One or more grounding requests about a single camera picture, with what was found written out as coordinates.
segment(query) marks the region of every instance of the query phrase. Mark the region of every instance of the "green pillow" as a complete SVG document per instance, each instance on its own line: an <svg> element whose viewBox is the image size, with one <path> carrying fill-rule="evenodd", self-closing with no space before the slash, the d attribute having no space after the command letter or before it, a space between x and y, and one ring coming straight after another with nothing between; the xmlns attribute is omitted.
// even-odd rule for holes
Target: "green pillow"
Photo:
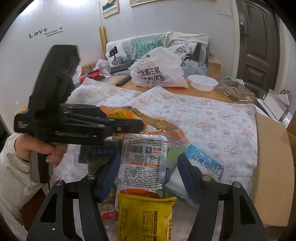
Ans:
<svg viewBox="0 0 296 241"><path fill-rule="evenodd" d="M144 42L137 42L136 43L136 49L137 49L137 59L140 59L145 54L150 52L152 49L155 49L156 47L161 46L161 40L155 39L150 41L144 41Z"/></svg>

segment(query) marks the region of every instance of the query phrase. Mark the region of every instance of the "gold picture frame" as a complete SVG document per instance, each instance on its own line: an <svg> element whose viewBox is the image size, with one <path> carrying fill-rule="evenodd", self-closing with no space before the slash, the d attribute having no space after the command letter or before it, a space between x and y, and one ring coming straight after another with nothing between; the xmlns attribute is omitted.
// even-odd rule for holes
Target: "gold picture frame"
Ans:
<svg viewBox="0 0 296 241"><path fill-rule="evenodd" d="M161 0L129 0L129 1L130 1L130 7L134 7L143 3L155 2L155 1L161 1Z"/></svg>
<svg viewBox="0 0 296 241"><path fill-rule="evenodd" d="M103 18L119 12L119 0L101 0Z"/></svg>

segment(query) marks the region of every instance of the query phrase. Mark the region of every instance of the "door panel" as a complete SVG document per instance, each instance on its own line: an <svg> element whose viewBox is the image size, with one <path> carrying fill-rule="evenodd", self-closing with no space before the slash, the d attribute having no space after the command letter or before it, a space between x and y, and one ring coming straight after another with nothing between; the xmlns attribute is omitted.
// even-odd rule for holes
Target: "door panel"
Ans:
<svg viewBox="0 0 296 241"><path fill-rule="evenodd" d="M274 89L278 71L279 36L272 10L259 0L236 0L240 21L237 78L257 96Z"/></svg>

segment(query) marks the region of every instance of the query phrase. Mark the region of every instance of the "door handle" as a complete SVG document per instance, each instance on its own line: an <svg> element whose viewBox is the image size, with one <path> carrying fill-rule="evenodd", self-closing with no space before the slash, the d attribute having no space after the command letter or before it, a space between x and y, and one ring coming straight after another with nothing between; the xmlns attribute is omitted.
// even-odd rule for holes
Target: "door handle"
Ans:
<svg viewBox="0 0 296 241"><path fill-rule="evenodd" d="M248 35L248 34L245 34L245 32L244 32L244 24L242 22L239 23L239 30L240 30L240 42L241 42L241 44L244 44L244 37L245 36L251 37L251 36Z"/></svg>

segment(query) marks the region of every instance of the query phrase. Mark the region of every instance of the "person's arm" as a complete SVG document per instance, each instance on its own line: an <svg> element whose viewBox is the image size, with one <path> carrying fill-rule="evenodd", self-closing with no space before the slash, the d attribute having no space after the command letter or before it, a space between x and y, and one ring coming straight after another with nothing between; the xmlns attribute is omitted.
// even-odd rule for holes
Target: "person's arm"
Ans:
<svg viewBox="0 0 296 241"><path fill-rule="evenodd" d="M46 162L57 167L66 145L52 146L30 135L11 135L0 154L0 201L8 211L21 221L20 210L43 186L30 177L30 153L48 154Z"/></svg>

